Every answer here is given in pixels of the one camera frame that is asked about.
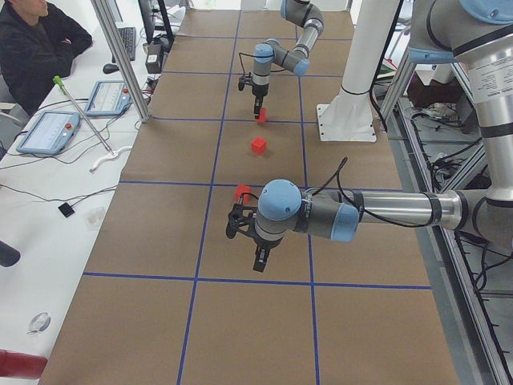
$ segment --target white desk surface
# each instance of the white desk surface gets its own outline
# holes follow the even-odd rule
[[[120,72],[109,75],[102,73],[103,65],[111,61],[111,52],[100,28],[93,36],[93,46],[75,59],[71,76],[63,80],[76,99],[87,98],[97,80],[122,79]],[[131,62],[140,86],[148,77],[142,43],[139,41],[136,61]],[[65,99],[55,87],[42,105]],[[51,108],[74,111],[70,103]],[[33,121],[34,118],[26,127],[29,128]],[[93,120],[97,129],[102,129],[107,121]],[[121,119],[109,126],[110,139],[107,142],[115,150],[132,145],[138,122],[137,111],[131,106]],[[16,153],[20,140],[21,137],[14,142],[9,153]],[[80,156],[93,144],[97,145]],[[93,163],[107,152],[85,122],[80,124],[67,148],[71,149],[57,157],[64,161],[77,159],[72,164],[45,159],[9,168],[37,158],[6,155],[0,162],[0,184],[46,199],[67,199],[94,193],[117,185],[129,154],[125,152],[119,159],[105,162],[96,172],[90,173]],[[87,216],[98,209],[107,211],[113,194],[107,192],[90,197],[77,204],[75,213],[65,218],[58,210],[62,202],[43,202],[0,187],[0,240],[19,250],[22,255],[12,267],[0,267],[0,349],[50,356],[99,232],[98,226],[89,224]],[[48,329],[38,334],[27,334],[30,320],[42,312],[51,316]],[[1,385],[37,382],[0,378]]]

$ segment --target person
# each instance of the person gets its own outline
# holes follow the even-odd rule
[[[46,0],[5,0],[0,11],[0,67],[16,103],[33,115],[54,86],[67,77],[91,35]]]

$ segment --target keyboard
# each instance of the keyboard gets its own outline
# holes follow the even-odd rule
[[[133,62],[135,60],[135,46],[137,45],[137,29],[134,26],[124,26],[118,28],[118,32],[125,50],[127,50],[128,58]]]

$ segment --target red cup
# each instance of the red cup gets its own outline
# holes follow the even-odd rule
[[[48,360],[39,355],[26,355],[0,349],[0,377],[38,379]]]

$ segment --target green tip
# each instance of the green tip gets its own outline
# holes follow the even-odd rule
[[[54,76],[54,83],[57,84],[59,87],[64,87],[63,81],[61,80],[60,76]]]

